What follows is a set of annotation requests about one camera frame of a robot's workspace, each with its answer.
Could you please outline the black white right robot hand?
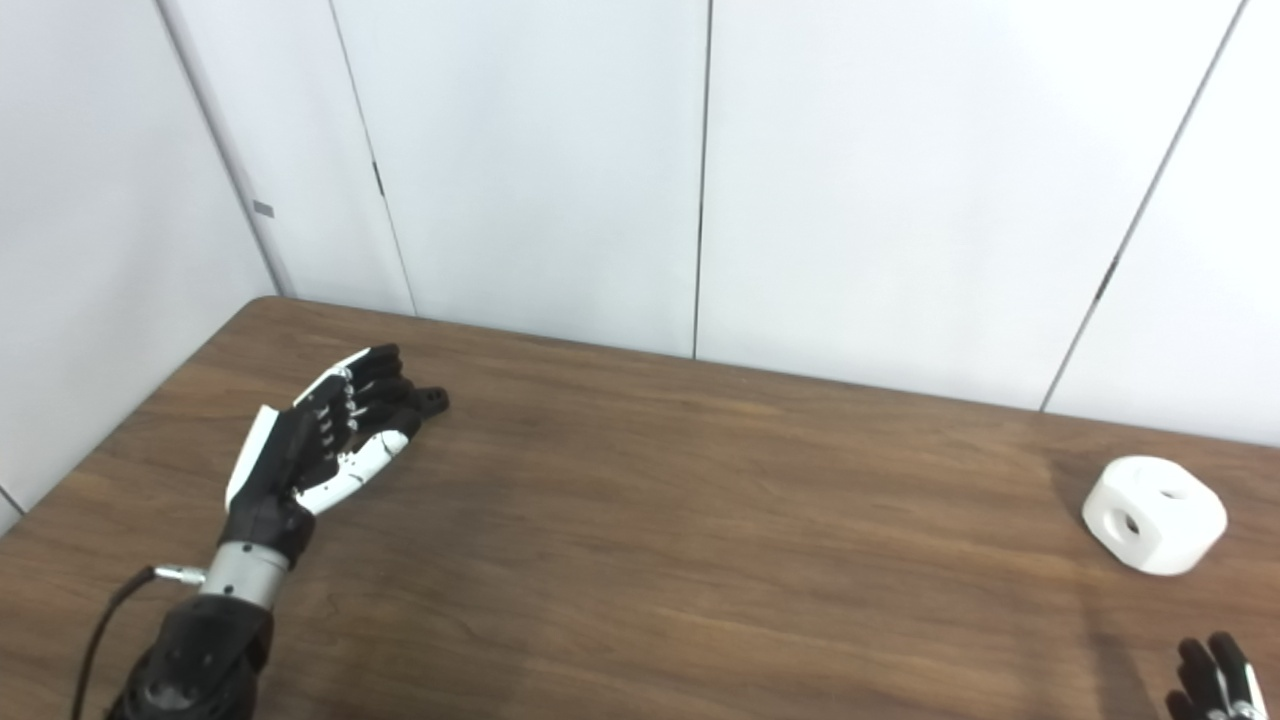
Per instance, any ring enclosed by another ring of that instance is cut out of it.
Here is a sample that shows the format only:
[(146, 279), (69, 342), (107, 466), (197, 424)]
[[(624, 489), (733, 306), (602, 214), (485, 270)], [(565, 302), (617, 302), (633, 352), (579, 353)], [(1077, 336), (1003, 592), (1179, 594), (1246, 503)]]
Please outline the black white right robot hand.
[(1270, 719), (1253, 662), (1234, 635), (1178, 643), (1180, 687), (1165, 697), (1171, 719)]

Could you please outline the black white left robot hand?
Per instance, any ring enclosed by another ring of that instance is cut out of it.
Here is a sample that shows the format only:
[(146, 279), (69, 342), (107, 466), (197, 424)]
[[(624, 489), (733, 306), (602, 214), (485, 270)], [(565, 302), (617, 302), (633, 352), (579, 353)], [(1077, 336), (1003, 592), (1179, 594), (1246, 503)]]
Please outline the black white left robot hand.
[(264, 547), (294, 568), (317, 516), (367, 486), (449, 406), (444, 388), (404, 375), (398, 345), (339, 360), (283, 410), (262, 405), (228, 480), (218, 543)]

